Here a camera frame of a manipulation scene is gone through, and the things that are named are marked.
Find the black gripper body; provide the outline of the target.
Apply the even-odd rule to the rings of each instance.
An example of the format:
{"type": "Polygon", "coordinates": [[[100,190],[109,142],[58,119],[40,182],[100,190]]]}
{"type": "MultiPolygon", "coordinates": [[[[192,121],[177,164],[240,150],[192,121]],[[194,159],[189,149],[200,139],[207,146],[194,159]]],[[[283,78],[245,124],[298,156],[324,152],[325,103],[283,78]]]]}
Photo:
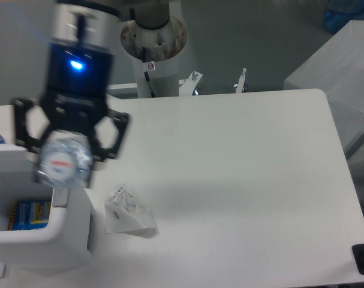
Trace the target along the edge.
{"type": "Polygon", "coordinates": [[[51,44],[40,106],[53,130],[87,133],[107,115],[113,58],[111,51],[97,46],[51,44]]]}

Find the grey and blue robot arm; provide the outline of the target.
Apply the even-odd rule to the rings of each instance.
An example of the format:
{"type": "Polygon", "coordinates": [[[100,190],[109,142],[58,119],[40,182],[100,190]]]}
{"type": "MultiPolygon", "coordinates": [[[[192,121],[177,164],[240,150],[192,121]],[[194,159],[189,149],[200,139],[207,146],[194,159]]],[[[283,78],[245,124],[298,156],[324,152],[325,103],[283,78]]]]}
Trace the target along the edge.
{"type": "Polygon", "coordinates": [[[89,185],[98,163],[118,156],[130,115],[109,109],[113,23],[158,31],[167,1],[56,1],[46,84],[38,101],[15,98],[15,143],[37,156],[35,180],[89,185]]]}

